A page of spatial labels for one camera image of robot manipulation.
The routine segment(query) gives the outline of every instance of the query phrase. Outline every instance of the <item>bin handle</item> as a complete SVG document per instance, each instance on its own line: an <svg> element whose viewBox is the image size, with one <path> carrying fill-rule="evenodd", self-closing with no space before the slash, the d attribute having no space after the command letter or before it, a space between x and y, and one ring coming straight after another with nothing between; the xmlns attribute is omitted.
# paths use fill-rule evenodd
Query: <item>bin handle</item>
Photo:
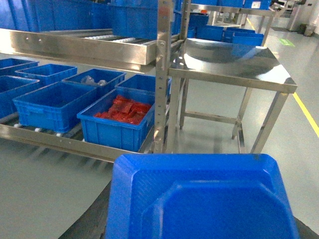
<svg viewBox="0 0 319 239"><path fill-rule="evenodd" d="M38 108L38 107L34 107L34 106L29 106L28 107L28 111L29 112L33 112L33 113L38 113L38 114L44 114L44 109Z"/></svg>

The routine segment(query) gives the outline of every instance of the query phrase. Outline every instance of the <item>blue crate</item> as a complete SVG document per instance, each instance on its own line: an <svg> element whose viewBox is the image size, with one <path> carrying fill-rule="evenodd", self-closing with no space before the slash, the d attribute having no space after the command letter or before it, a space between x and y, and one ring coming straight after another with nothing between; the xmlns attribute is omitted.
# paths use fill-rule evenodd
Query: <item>blue crate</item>
<svg viewBox="0 0 319 239"><path fill-rule="evenodd" d="M30 68L38 65L38 61L27 61L15 58L0 60L0 76L15 75L16 70Z"/></svg>
<svg viewBox="0 0 319 239"><path fill-rule="evenodd" d="M250 46L261 46L263 39L263 34L235 32L233 36L233 43Z"/></svg>
<svg viewBox="0 0 319 239"><path fill-rule="evenodd" d="M93 4L92 10L93 28L107 29L112 28L112 10L106 4Z"/></svg>
<svg viewBox="0 0 319 239"><path fill-rule="evenodd" d="M245 0L244 8L268 10L271 0Z"/></svg>
<svg viewBox="0 0 319 239"><path fill-rule="evenodd" d="M55 30L92 29L92 2L87 0L52 0Z"/></svg>
<svg viewBox="0 0 319 239"><path fill-rule="evenodd" d="M195 36L196 36L196 28L189 27L187 31L187 38L195 38Z"/></svg>
<svg viewBox="0 0 319 239"><path fill-rule="evenodd" d="M196 38L221 41L223 39L224 28L221 26L204 26L197 28Z"/></svg>
<svg viewBox="0 0 319 239"><path fill-rule="evenodd" d="M217 5L217 0L191 0L192 4Z"/></svg>
<svg viewBox="0 0 319 239"><path fill-rule="evenodd" d="M190 14L188 27L200 27L200 26L206 26L207 24L208 24L207 14L197 14L197 13Z"/></svg>
<svg viewBox="0 0 319 239"><path fill-rule="evenodd" d="M113 104L113 100L119 94L128 99L152 105L139 125L93 117L98 112L108 111ZM141 94L122 94L117 90L111 91L78 114L78 118L81 119L85 141L134 152L139 151L148 132L154 125L154 102L154 95L144 94L142 99Z"/></svg>
<svg viewBox="0 0 319 239"><path fill-rule="evenodd" d="M106 239L299 239L276 161L258 154L122 155Z"/></svg>
<svg viewBox="0 0 319 239"><path fill-rule="evenodd" d="M111 6L113 11L112 30L116 36L157 39L158 10L156 8ZM179 22L172 24L172 34L180 29L180 13L174 13Z"/></svg>
<svg viewBox="0 0 319 239"><path fill-rule="evenodd" d="M255 33L254 30L228 27L224 33L224 41L229 43L233 42L233 36L235 32Z"/></svg>
<svg viewBox="0 0 319 239"><path fill-rule="evenodd" d="M126 73L120 71L91 69L76 76L71 76L70 78L64 79L63 82L81 84L81 80L86 76L92 77L95 83L98 83L101 80L105 80L107 82L106 86L97 86L98 98L100 98L112 91L117 84L124 81L125 75Z"/></svg>
<svg viewBox="0 0 319 239"><path fill-rule="evenodd" d="M181 13L174 13L174 23L172 24L172 34L180 34Z"/></svg>
<svg viewBox="0 0 319 239"><path fill-rule="evenodd" d="M78 68L75 66L65 66L56 64L47 64L18 70L15 73L21 77L38 79L43 85L50 85L58 81L62 81L77 73Z"/></svg>
<svg viewBox="0 0 319 239"><path fill-rule="evenodd" d="M96 94L96 87L57 82L13 102L21 125L66 133L79 123L76 114L93 103Z"/></svg>
<svg viewBox="0 0 319 239"><path fill-rule="evenodd" d="M243 0L218 0L219 6L243 7Z"/></svg>
<svg viewBox="0 0 319 239"><path fill-rule="evenodd" d="M16 76L0 76L0 118L16 112L13 99L41 87L39 80Z"/></svg>
<svg viewBox="0 0 319 239"><path fill-rule="evenodd" d="M181 9L181 0L174 1L174 9L179 11ZM157 9L159 1L158 0L111 0L111 5L113 6L124 6L124 7L134 7L134 8L149 8Z"/></svg>
<svg viewBox="0 0 319 239"><path fill-rule="evenodd" d="M166 95L170 92L171 79L167 84ZM145 97L145 94L155 95L156 77L136 74L131 78L119 83L115 89L119 94L125 94L129 97L137 97L141 95L141 100Z"/></svg>

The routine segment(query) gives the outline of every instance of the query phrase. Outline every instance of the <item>reflective table surface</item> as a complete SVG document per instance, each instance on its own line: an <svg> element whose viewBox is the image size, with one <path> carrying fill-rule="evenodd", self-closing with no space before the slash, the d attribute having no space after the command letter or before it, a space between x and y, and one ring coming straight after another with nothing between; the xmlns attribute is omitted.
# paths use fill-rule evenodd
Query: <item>reflective table surface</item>
<svg viewBox="0 0 319 239"><path fill-rule="evenodd" d="M187 39L170 76L294 93L297 85L266 47Z"/></svg>

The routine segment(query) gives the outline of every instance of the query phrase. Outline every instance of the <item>gray floor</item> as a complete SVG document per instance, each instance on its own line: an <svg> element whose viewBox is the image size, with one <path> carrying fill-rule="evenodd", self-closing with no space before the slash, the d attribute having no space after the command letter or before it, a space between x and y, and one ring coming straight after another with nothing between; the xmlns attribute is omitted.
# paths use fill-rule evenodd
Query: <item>gray floor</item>
<svg viewBox="0 0 319 239"><path fill-rule="evenodd" d="M255 28L256 19L252 19ZM284 22L275 21L281 27ZM278 38L296 47L283 46ZM300 98L319 122L319 40L271 30L267 45L299 85ZM41 61L46 64L52 61ZM78 65L79 71L90 66ZM235 117L244 89L190 81L187 108ZM252 147L273 93L254 90L244 118L246 146ZM185 119L176 152L236 153L232 126ZM294 215L319 233L319 139L293 96L269 137L264 153L280 166ZM0 139L0 238L56 239L84 213L109 183L111 166L93 159L38 149Z"/></svg>

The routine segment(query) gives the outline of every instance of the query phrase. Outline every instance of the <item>yellow floor line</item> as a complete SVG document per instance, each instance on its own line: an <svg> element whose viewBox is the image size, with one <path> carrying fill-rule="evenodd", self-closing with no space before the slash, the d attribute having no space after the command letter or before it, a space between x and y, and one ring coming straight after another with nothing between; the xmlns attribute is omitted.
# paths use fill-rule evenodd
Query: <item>yellow floor line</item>
<svg viewBox="0 0 319 239"><path fill-rule="evenodd" d="M301 101L301 99L299 98L299 96L297 95L296 92L293 94L293 96L294 96L295 100L297 101L298 105L300 106L301 110L304 112L310 125L312 126L312 128L314 129L314 131L316 132L316 134L319 138L319 127L318 127L317 123L315 122L314 118L311 116L311 114L307 110L305 104Z"/></svg>
<svg viewBox="0 0 319 239"><path fill-rule="evenodd" d="M249 18L247 18L247 21L248 21L249 25L251 26L251 28L252 28L254 31L256 31L254 25L251 23L251 21L249 20Z"/></svg>

